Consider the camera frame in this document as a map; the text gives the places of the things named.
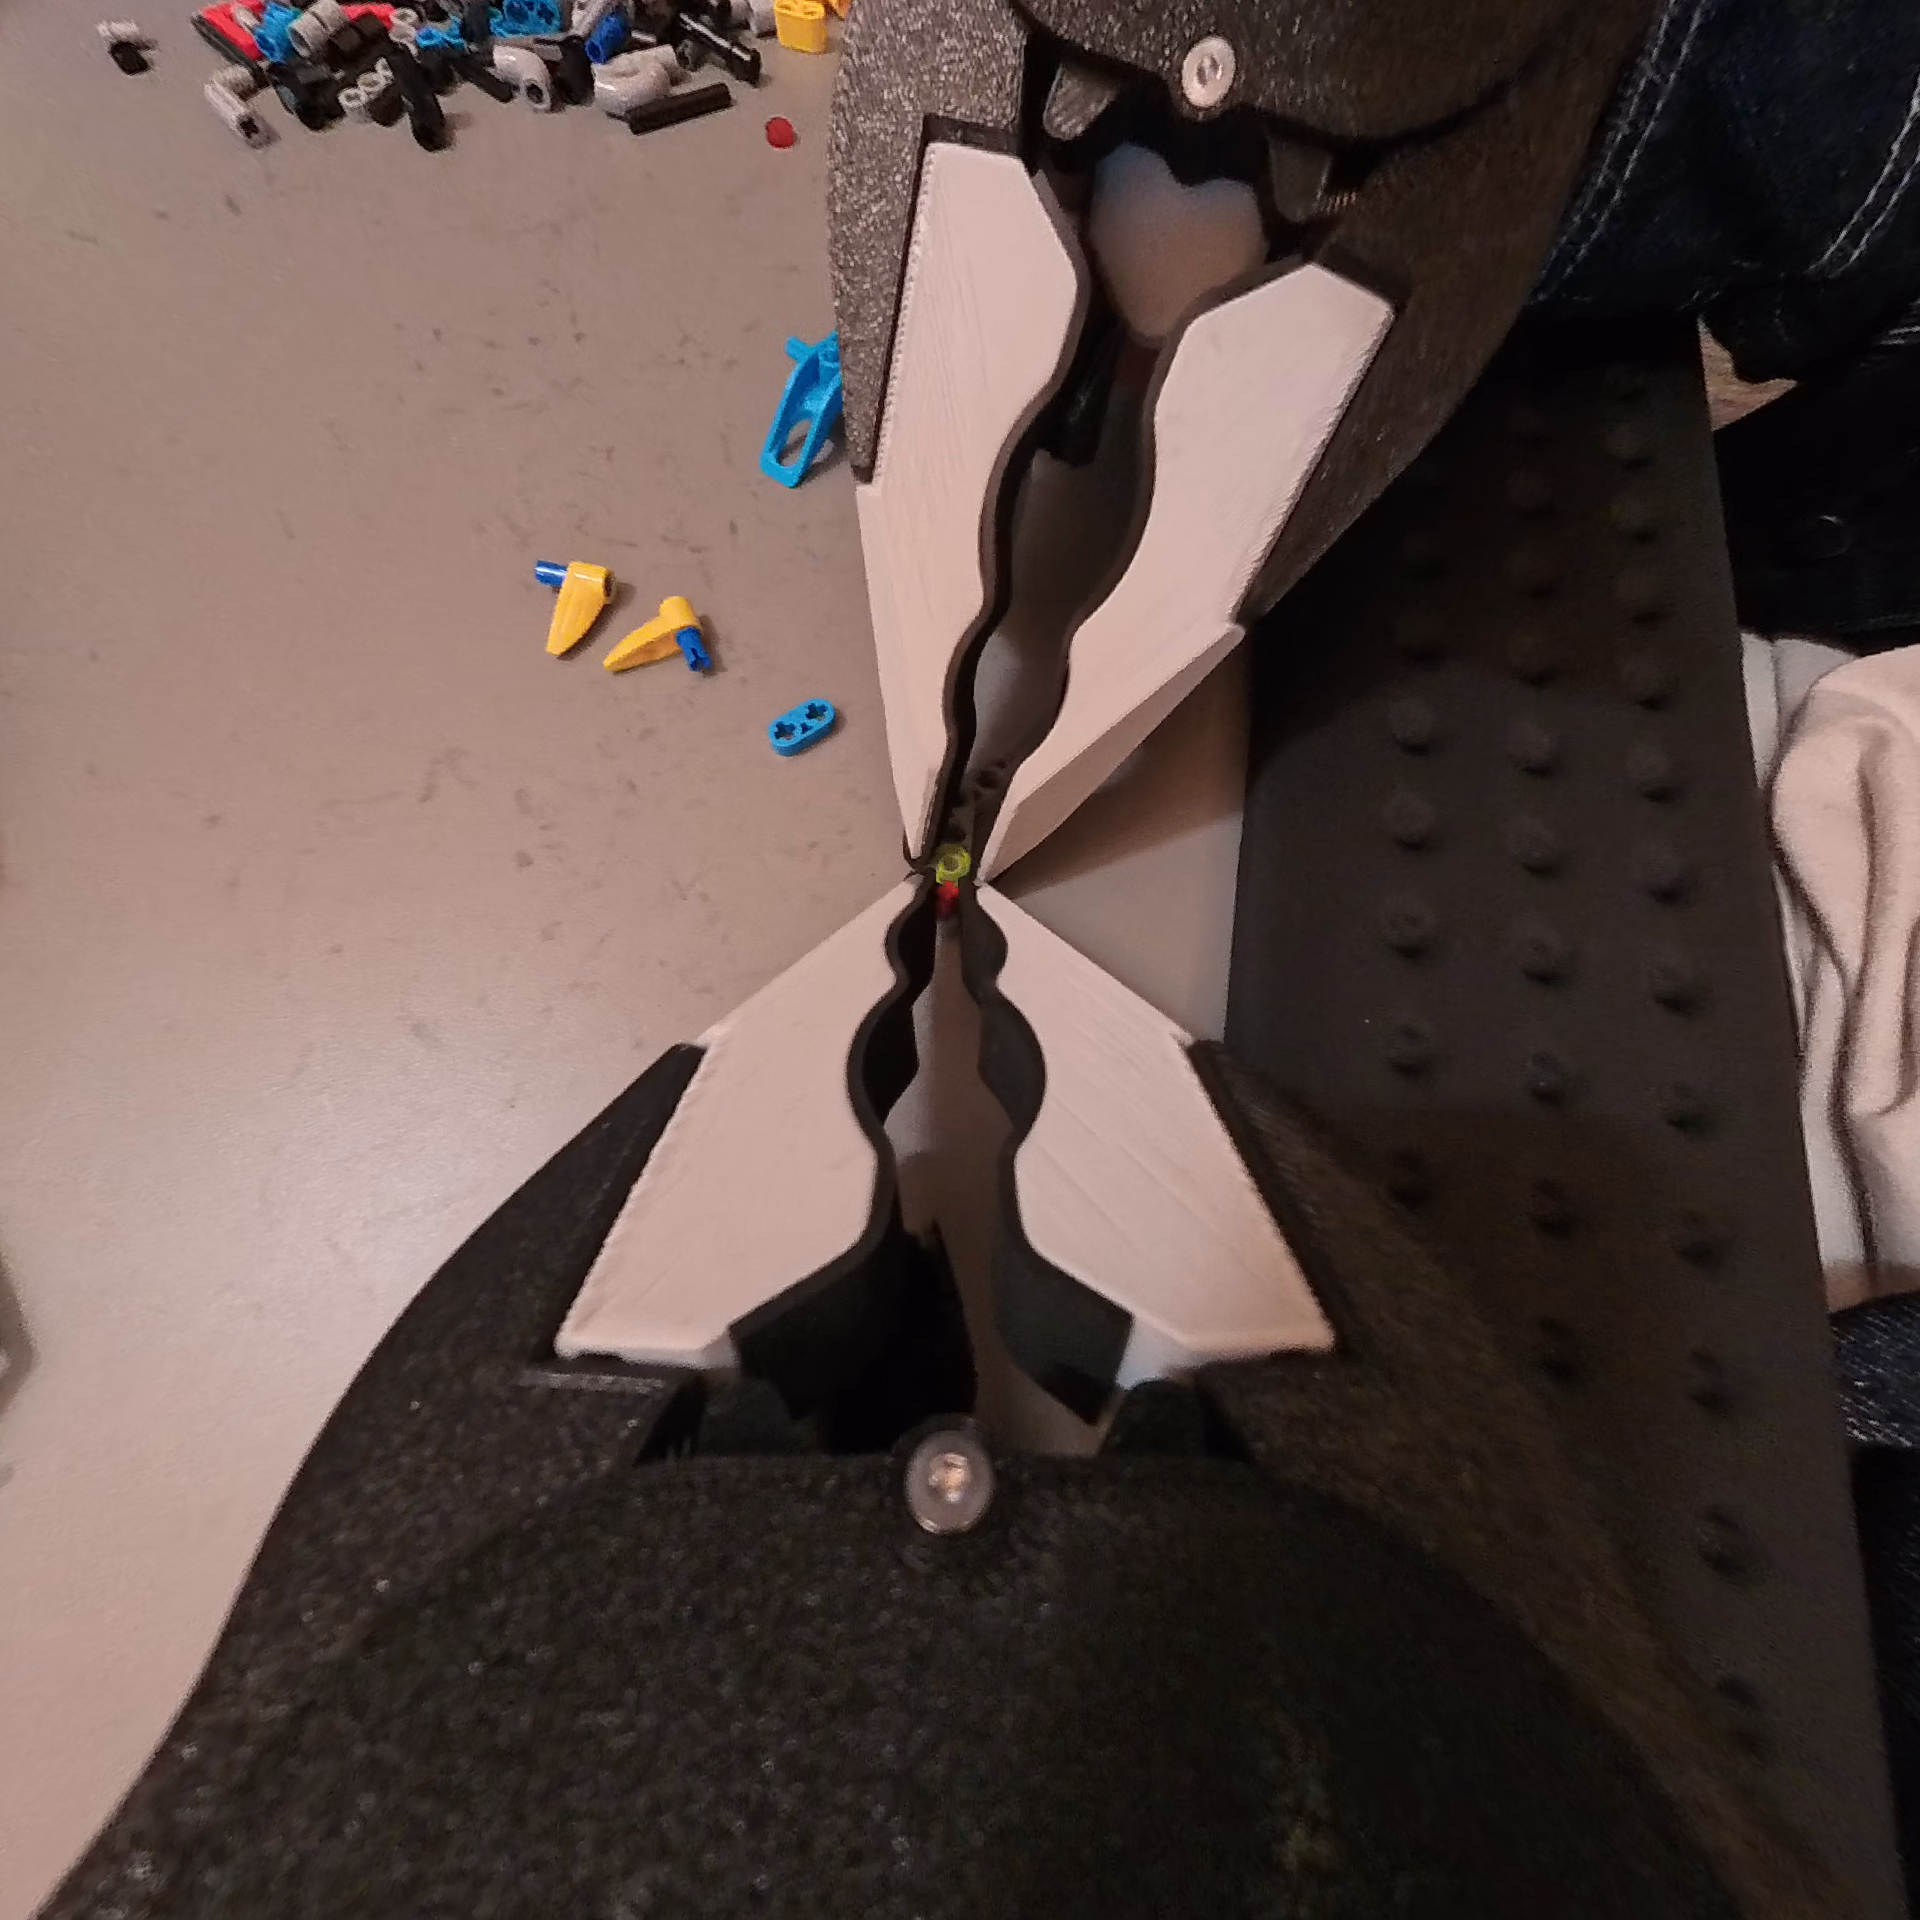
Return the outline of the white shirt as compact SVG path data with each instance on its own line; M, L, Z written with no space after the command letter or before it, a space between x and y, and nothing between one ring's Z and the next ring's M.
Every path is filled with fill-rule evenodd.
M1917 648L1742 634L1832 1313L1917 1290Z

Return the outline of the pile of small building bricks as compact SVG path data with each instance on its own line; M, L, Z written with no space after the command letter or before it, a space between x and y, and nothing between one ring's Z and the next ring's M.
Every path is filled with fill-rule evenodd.
M203 102L244 146L278 105L310 131L402 127L449 143L447 98L532 115L590 108L642 137L734 108L763 46L836 51L849 4L196 4L219 58Z

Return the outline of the black studded plate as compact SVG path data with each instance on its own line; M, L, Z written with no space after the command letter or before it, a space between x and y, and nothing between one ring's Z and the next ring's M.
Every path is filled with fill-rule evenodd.
M1904 1918L1691 325L1521 325L1254 644L1226 1047L1476 1285L1710 1730Z

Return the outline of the light blue brick separator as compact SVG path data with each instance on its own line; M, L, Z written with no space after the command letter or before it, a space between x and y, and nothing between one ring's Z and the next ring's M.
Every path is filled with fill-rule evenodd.
M814 342L785 339L789 375L757 458L760 472L782 489L798 489L807 480L829 435L840 428L839 350L836 330Z

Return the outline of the person's right forearm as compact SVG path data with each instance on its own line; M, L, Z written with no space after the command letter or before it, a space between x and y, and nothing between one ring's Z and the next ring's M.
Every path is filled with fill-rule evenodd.
M1530 293L1751 381L1917 342L1917 7L1660 4Z

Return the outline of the person in dark jacket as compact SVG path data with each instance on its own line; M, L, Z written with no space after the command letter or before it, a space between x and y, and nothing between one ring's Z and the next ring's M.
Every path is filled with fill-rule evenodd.
M1742 628L1917 644L1917 320L1715 432Z

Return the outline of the grey beam with red pin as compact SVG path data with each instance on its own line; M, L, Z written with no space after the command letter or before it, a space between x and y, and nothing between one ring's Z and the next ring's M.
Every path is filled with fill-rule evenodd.
M963 887L975 879L1005 797L1007 771L1010 764L1005 758L991 758L988 764L962 771L943 803L943 819L929 857L932 909L940 925L951 917Z

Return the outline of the yellow claw piece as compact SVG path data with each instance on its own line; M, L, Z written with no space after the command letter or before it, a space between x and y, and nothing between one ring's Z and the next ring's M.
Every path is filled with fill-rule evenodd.
M592 631L602 612L611 606L614 577L605 565L585 561L535 561L535 578L551 587L555 609L545 628L542 653L567 657Z
M713 670L704 622L685 596L663 596L650 621L608 648L602 670L618 675L658 662L682 662L694 675Z

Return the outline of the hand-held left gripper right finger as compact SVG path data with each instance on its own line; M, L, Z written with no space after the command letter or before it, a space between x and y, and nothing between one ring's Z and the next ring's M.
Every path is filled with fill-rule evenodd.
M957 904L997 1163L994 1315L1081 1424L1334 1329L1194 1065L1194 1039L991 887Z

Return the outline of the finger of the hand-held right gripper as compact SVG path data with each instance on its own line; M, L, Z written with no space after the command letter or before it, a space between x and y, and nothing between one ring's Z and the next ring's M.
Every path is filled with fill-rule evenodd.
M932 143L858 540L903 843L932 846L962 758L967 648L1005 587L998 510L1021 432L1059 390L1089 273L1051 187L1016 156Z
M1235 648L1257 571L1391 325L1385 299L1324 267L1184 323L1141 422L1131 546L1068 638L1059 708L1007 781L978 872L1040 849Z

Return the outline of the blue jeans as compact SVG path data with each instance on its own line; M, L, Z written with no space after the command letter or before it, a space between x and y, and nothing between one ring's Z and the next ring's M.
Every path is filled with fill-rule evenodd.
M1917 1454L1917 1293L1828 1319L1846 1445Z

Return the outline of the grey desk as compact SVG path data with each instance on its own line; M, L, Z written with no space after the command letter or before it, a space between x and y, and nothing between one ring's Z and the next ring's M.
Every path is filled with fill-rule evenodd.
M6 1918L395 1315L899 875L849 476L757 472L831 325L836 61L248 149L186 17L2 7ZM557 662L539 558L614 577ZM713 670L602 670L663 596Z

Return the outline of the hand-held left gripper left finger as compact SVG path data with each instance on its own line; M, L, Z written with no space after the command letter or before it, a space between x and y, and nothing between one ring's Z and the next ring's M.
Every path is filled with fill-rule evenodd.
M856 1033L896 984L899 879L700 1041L555 1357L729 1369L735 1323L840 1258L869 1221L875 1147L853 1115Z

